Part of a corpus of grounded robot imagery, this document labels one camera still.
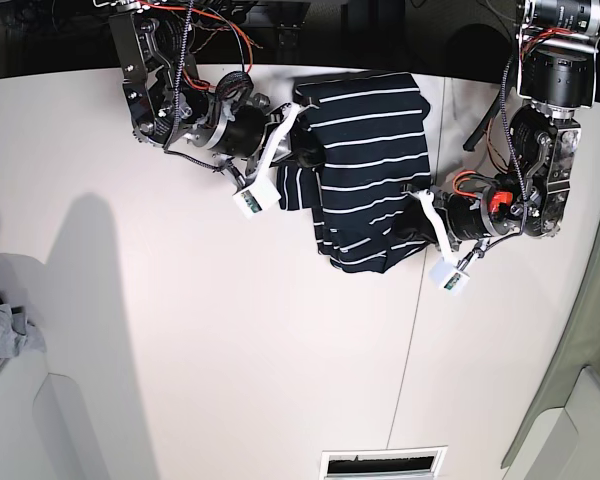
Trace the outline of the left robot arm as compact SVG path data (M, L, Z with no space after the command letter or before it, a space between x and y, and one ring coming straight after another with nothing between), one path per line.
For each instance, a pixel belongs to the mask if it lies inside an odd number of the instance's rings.
M516 44L500 90L465 141L472 150L502 121L509 157L494 176L464 170L449 192L406 187L411 198L397 218L400 238L435 245L448 240L488 248L520 235L556 234L570 192L581 125L574 115L593 105L600 43L600 1L519 1Z

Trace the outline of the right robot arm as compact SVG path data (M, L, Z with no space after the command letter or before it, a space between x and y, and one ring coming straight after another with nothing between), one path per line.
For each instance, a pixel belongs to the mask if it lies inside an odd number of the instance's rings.
M270 105L251 77L259 44L250 28L269 28L280 60L291 60L308 1L108 1L110 32L120 62L122 89L135 138L176 155L185 139L221 156L256 166L290 107ZM204 79L197 56L221 32L238 47L237 67L220 80Z

